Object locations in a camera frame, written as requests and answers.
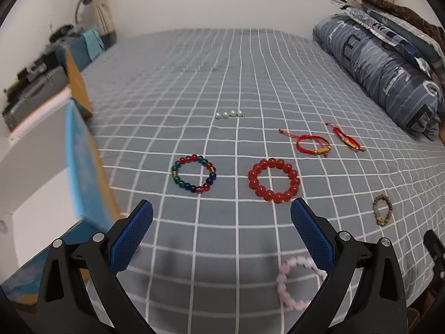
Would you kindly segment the grey checked bed sheet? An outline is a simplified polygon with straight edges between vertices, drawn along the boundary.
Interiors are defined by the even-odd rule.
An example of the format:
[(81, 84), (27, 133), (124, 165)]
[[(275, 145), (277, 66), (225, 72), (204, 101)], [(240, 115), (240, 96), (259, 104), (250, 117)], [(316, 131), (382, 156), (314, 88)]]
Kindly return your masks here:
[[(274, 30), (174, 30), (123, 41), (83, 71), (88, 122), (122, 213), (154, 221), (119, 281), (159, 333), (285, 333), (280, 264), (307, 250), (289, 203), (248, 185), (263, 158), (299, 172), (333, 227), (394, 245), (407, 302), (432, 278), (422, 239), (444, 235), (444, 147), (399, 128), (310, 40)], [(241, 110), (242, 118), (214, 118)], [(327, 157), (278, 132), (323, 136)]]

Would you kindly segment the light blue towel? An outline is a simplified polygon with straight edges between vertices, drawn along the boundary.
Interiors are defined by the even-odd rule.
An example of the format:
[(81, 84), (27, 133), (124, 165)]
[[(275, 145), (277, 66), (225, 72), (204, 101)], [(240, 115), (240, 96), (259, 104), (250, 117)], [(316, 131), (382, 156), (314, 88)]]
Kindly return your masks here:
[(91, 61), (94, 61), (105, 51), (105, 45), (100, 37), (99, 30), (96, 27), (85, 30), (82, 33)]

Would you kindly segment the teal hard suitcase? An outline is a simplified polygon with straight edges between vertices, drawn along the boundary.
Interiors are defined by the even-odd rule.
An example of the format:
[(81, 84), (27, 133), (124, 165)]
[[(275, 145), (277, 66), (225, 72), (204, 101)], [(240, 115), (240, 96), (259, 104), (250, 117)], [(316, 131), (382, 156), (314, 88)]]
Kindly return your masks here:
[(85, 39), (81, 33), (79, 36), (76, 36), (67, 42), (63, 42), (55, 51), (57, 62), (65, 71), (67, 71), (65, 46), (68, 46), (69, 50), (71, 51), (72, 58), (74, 59), (74, 62), (80, 72), (82, 72), (93, 62), (90, 60)]

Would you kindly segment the grey hard suitcase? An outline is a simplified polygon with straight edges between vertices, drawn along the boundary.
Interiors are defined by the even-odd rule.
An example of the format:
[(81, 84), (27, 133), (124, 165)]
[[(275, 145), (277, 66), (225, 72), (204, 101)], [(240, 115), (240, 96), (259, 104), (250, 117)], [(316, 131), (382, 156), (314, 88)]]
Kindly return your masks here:
[(9, 131), (13, 131), (25, 118), (39, 106), (57, 95), (68, 85), (63, 67), (51, 69), (12, 98), (2, 112)]

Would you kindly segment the beige curtain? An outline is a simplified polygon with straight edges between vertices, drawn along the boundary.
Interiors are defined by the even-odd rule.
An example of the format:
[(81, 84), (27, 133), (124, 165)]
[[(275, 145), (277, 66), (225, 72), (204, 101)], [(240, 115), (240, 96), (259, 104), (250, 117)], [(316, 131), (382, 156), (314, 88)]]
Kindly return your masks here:
[(115, 32), (115, 25), (108, 0), (92, 0), (93, 12), (100, 35)]

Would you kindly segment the patterned pillow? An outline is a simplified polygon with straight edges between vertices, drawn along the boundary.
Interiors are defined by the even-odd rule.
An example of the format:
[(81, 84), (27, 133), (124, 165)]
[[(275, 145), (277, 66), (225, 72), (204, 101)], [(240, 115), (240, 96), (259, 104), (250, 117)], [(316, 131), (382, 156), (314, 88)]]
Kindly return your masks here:
[(411, 23), (373, 7), (370, 4), (363, 3), (361, 8), (353, 8), (352, 6), (343, 5), (342, 9), (346, 11), (350, 10), (355, 14), (367, 14), (398, 35), (404, 37), (411, 44), (415, 45), (425, 57), (429, 66), (434, 70), (434, 73), (441, 84), (444, 85), (444, 52), (441, 50), (439, 43), (431, 36)]

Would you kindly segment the blue grey folded duvet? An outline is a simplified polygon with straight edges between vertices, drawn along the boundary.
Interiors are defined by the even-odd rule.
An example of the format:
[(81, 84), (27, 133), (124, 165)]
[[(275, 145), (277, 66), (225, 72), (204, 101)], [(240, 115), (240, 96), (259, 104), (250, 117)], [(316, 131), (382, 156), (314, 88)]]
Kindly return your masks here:
[(399, 127), (438, 139), (444, 114), (439, 84), (345, 14), (321, 20), (313, 35)]

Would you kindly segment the brown blanket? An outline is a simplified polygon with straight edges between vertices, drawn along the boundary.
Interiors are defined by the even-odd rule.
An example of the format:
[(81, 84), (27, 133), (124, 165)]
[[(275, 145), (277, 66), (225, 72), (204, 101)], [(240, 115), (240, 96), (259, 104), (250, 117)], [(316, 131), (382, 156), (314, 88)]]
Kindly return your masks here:
[(386, 0), (362, 0), (362, 2), (371, 4), (374, 7), (405, 20), (418, 30), (421, 30), (423, 33), (426, 33), (429, 37), (433, 38), (433, 40), (439, 44), (441, 50), (444, 51), (445, 40), (443, 27), (433, 25), (427, 20), (424, 20), (410, 8), (399, 6)]

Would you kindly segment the white cardboard storage box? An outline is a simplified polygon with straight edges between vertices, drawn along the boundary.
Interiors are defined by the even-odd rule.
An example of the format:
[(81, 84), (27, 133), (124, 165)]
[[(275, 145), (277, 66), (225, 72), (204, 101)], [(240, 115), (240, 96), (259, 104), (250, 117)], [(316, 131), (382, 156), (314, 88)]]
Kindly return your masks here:
[(1, 288), (37, 302), (54, 240), (81, 243), (121, 217), (97, 145), (83, 77), (65, 50), (69, 84), (11, 133), (1, 158)]

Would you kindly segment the red cord bracelet gold charm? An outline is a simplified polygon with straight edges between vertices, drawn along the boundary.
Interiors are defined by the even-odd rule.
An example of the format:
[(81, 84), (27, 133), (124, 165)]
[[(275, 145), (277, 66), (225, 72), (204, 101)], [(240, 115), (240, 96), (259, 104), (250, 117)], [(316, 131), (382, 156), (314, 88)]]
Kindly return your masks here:
[(279, 129), (278, 132), (293, 139), (297, 150), (302, 154), (322, 155), (327, 157), (332, 149), (330, 141), (323, 136), (311, 134), (296, 135), (283, 129)]

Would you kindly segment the white pearl strand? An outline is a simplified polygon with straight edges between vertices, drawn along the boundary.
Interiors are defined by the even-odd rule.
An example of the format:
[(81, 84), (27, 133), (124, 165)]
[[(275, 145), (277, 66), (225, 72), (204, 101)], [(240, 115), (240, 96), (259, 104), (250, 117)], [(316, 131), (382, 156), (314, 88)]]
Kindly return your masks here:
[(227, 119), (227, 118), (242, 118), (244, 117), (244, 113), (241, 110), (231, 110), (225, 112), (216, 112), (214, 118), (216, 119)]

